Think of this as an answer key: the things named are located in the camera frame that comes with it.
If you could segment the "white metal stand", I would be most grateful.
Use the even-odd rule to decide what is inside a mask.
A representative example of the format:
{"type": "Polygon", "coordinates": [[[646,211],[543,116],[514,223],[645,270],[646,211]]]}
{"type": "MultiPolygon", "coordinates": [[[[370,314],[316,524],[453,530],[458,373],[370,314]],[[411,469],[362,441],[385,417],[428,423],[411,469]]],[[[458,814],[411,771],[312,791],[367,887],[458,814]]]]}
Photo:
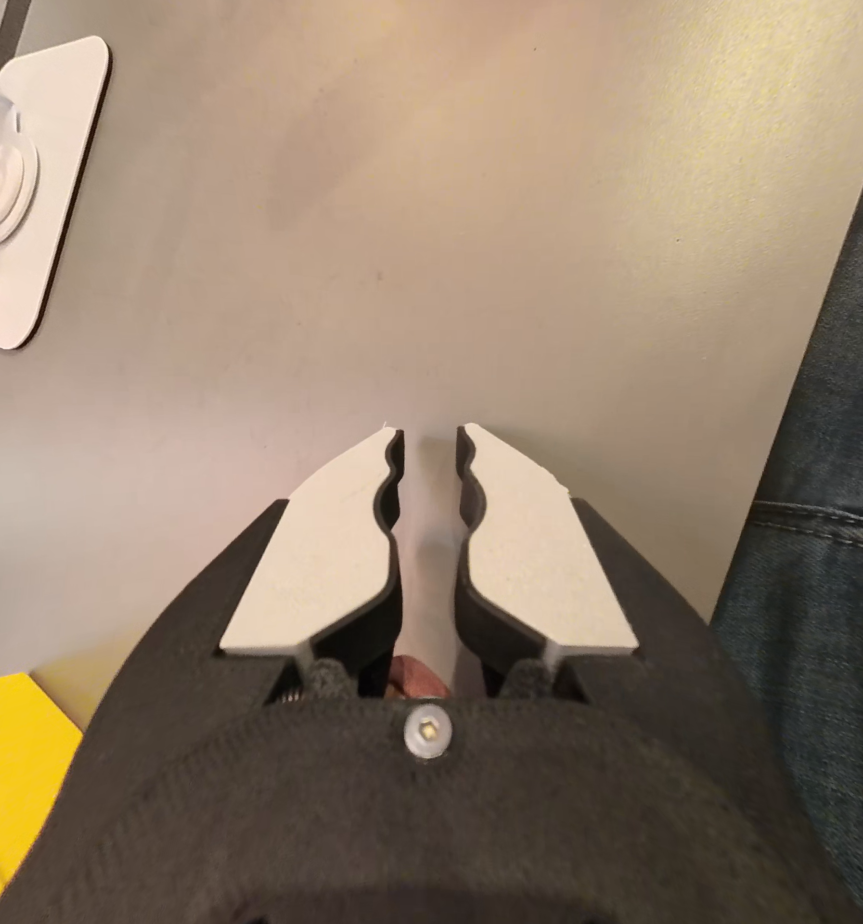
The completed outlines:
{"type": "Polygon", "coordinates": [[[0,70],[0,350],[38,327],[109,83],[108,44],[88,36],[0,70]]]}

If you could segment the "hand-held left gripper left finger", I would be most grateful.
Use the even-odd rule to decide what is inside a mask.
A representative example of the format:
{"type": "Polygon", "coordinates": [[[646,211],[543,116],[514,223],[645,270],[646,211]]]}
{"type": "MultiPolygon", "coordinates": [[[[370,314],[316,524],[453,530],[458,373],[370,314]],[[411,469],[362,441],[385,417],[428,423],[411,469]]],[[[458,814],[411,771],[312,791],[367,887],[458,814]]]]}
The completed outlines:
{"type": "Polygon", "coordinates": [[[300,667],[327,658],[357,676],[391,653],[403,465],[403,431],[384,427],[296,488],[220,638],[224,654],[300,667]]]}

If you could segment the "yellow plastic bin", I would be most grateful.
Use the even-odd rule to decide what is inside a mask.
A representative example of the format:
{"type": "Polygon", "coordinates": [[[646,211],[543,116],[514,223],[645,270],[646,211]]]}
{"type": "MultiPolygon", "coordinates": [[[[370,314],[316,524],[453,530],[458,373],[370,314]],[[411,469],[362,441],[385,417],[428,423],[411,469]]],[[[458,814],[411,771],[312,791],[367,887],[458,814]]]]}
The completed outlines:
{"type": "Polygon", "coordinates": [[[0,677],[0,894],[50,814],[81,738],[31,676],[0,677]]]}

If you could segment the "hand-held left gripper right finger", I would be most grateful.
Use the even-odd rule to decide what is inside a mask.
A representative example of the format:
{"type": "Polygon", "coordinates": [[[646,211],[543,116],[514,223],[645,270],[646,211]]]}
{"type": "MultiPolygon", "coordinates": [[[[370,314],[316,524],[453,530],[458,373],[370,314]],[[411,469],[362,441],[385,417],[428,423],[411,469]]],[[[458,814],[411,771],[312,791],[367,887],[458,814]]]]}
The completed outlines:
{"type": "Polygon", "coordinates": [[[491,672],[534,660],[554,673],[576,656],[638,647],[567,488],[477,423],[458,428],[456,629],[491,672]]]}

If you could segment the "person's jeans leg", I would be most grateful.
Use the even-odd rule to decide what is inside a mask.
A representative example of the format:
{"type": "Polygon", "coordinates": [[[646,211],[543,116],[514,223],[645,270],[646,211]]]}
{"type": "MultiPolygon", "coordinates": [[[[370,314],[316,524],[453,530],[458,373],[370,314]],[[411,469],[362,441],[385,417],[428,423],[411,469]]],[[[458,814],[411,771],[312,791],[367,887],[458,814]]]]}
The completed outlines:
{"type": "Polygon", "coordinates": [[[712,626],[863,910],[863,190],[712,626]]]}

